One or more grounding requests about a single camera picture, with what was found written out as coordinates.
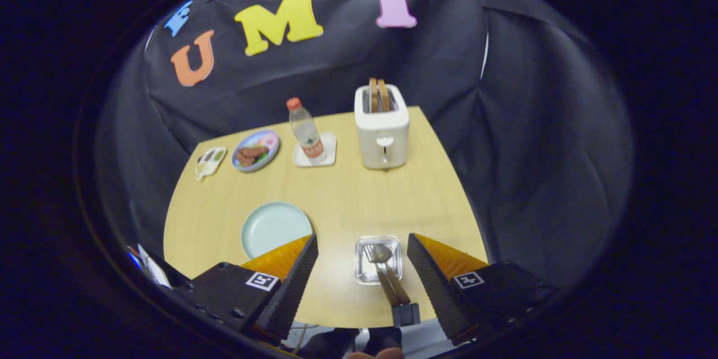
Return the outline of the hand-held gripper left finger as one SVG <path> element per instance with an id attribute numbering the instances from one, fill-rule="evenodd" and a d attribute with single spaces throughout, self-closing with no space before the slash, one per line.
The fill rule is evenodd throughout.
<path id="1" fill-rule="evenodd" d="M 289 336 L 318 254 L 316 234 L 308 234 L 242 265 L 220 262 L 173 291 L 213 323 L 278 344 Z"/>

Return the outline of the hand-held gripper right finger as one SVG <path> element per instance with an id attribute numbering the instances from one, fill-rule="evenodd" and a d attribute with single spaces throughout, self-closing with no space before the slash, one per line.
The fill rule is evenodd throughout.
<path id="1" fill-rule="evenodd" d="M 409 234 L 406 253 L 454 346 L 518 328 L 559 292 L 510 260 L 488 264 L 422 234 Z"/>

